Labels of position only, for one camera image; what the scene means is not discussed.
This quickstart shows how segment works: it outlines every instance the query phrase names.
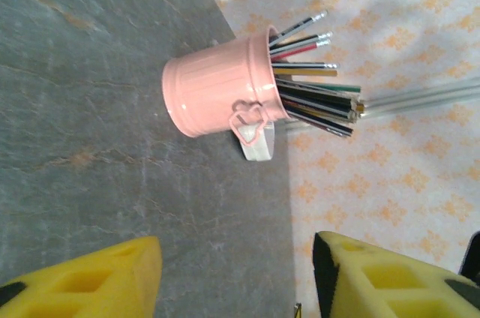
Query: bucket handle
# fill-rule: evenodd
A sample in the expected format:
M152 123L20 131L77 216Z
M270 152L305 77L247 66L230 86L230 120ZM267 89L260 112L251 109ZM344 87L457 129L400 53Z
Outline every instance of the bucket handle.
M255 135L253 136L253 138L247 141L242 136L239 129L233 124L233 121L237 118L240 118L242 115L252 113L255 110L257 110L260 113L260 115L262 116L262 121L256 126ZM248 107L248 109L247 109L246 106L241 106L241 109L238 109L235 112L233 112L232 115L230 116L230 118L228 119L228 122L229 122L229 125L230 125L230 129L237 136L240 143L243 144L244 146L251 147L260 138L260 132L266 126L266 124L269 122L269 117L267 116L267 113L265 111L265 107L262 106L262 104L253 103L253 104L250 105L250 107Z

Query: pencil holder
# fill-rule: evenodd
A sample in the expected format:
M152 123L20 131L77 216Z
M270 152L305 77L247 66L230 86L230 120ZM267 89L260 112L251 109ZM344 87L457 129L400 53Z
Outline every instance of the pencil holder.
M189 137L232 130L251 146L267 122L288 118L270 62L269 37L275 34L270 26L168 61L163 98L175 126ZM253 139L240 134L244 125L257 125Z

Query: pencil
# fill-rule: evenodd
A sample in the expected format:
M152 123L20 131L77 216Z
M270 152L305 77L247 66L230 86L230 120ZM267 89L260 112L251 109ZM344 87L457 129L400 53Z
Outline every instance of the pencil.
M280 53L285 50L292 50L296 47L303 47L307 44L316 43L318 41L324 41L327 38L330 38L333 35L331 31L328 31L324 34L315 34L309 35L308 37L294 40L293 42L285 43L285 44L277 44L270 48L270 54Z
M275 77L275 82L277 83L278 88L283 87L303 90L306 92L319 92L323 95L332 95L334 97L344 96L344 94L339 91L332 91L331 89L319 87L318 85L310 84L308 82L298 82L295 80L281 79L278 77Z
M362 91L362 87L360 85L328 84L315 82L306 82L305 85L328 89L336 92L360 93Z
M273 68L274 74L289 74L293 76L321 76L321 77L336 77L338 72L336 70L323 69L294 69L294 68Z
M339 106L334 103L319 102L310 98L301 98L294 95L280 93L280 99L282 100L283 106L288 104L288 102L293 102L297 104L302 104L304 106L310 106L317 110L322 110L326 113L336 114L341 117L349 119L352 115L352 110L348 106Z
M292 50L287 50L285 52L280 52L277 54L272 54L270 55L270 59L273 60L278 60L278 59L283 59L286 57L293 56L295 54L303 53L303 52L308 52L309 50L315 50L316 48L320 46L325 46L326 44L330 44L329 39L321 40L320 42L316 42L313 44L309 44L307 46L300 46L299 48L292 49Z
M358 113L357 112L353 112L352 114L349 114L347 117L345 115L338 115L338 114L335 114L333 112L327 112L325 110L322 110L322 109L316 109L316 108L313 108L313 107L310 107L310 106L307 106L307 105L304 105L304 104L299 104L299 103L296 103L296 102L293 102L292 100L282 100L283 104L285 107L294 107L294 108L298 108L302 111L305 111L307 113L310 113L316 117L320 117L320 118L324 118L324 119L334 119L335 121L339 121L339 122L344 122L344 123L355 123L356 122L356 119L358 118L357 115Z
M338 69L339 65L335 63L325 63L323 61L319 61L317 63L310 63L310 62L273 62L271 63L273 68L316 68L316 69Z
M314 127L323 129L324 131L336 134L339 137L350 137L352 135L352 128L344 127L343 125L334 123L328 119L318 118L306 112L299 112L294 108L286 108L285 110L289 116L313 125Z
M295 304L293 318L302 318L302 303Z
M355 104L352 102L351 97L332 97L331 95L327 94L311 94L304 91L295 91L294 89L285 89L279 88L278 93L281 98L285 97L289 99L287 95L290 97L290 100L297 100L300 102L302 100L305 104L319 104L319 108L323 109L323 106L328 108L332 108L334 110L340 110L343 112L342 114L347 114Z
M292 25L291 27L285 29L284 31L281 31L277 35L271 37L270 43L268 44L268 46L273 47L275 44L287 39L288 37L294 35L295 33L298 33L306 29L308 26L311 26L317 20L321 20L323 17L326 17L326 15L327 15L327 11L324 10L320 12L320 14L317 14L316 16L309 16L308 18L303 19L301 22L298 22L295 25Z

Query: pencil tip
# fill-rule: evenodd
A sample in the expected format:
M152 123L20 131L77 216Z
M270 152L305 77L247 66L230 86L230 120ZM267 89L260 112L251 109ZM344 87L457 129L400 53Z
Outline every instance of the pencil tip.
M313 21L321 20L322 18L325 18L329 14L327 10L322 10L320 13L318 13L314 18Z
M316 46L317 47L326 46L326 45L330 44L331 42L332 41L329 40L329 39L321 40L320 42L316 42Z
M331 38L333 36L333 31L327 31L326 33L318 34L317 37L321 41L322 39Z

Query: gray tile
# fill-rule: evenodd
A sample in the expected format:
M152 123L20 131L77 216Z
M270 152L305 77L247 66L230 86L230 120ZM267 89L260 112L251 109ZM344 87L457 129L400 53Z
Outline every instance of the gray tile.
M287 146L170 121L164 63L228 41L214 0L0 0L0 281L137 236L163 250L156 317L288 317Z

